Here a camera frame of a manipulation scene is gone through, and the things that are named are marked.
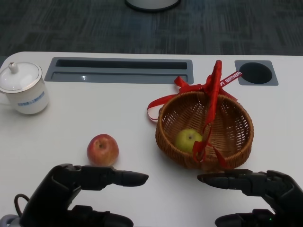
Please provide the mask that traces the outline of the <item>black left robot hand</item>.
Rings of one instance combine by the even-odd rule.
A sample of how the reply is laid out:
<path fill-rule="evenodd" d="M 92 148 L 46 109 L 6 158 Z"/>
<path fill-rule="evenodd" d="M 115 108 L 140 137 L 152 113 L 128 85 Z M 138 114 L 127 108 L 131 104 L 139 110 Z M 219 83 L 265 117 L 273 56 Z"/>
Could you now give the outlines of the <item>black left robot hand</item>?
<path fill-rule="evenodd" d="M 91 206 L 68 207 L 82 190 L 100 191 L 111 184 L 136 187 L 148 178 L 113 167 L 55 166 L 29 199 L 19 223 L 22 227 L 132 227 L 132 220 L 122 215 L 95 211 Z"/>

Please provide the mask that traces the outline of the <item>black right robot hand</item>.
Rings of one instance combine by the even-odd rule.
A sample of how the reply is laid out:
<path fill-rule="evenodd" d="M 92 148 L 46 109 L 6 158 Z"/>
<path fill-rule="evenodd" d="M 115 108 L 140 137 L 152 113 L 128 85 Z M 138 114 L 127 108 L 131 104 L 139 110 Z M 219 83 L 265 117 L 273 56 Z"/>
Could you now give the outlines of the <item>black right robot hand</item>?
<path fill-rule="evenodd" d="M 208 173 L 197 179 L 209 186 L 240 190 L 247 196 L 261 197 L 271 208 L 250 213 L 234 213 L 216 219 L 218 227 L 301 227 L 303 225 L 303 191 L 297 182 L 274 170 L 253 172 L 248 169 Z"/>

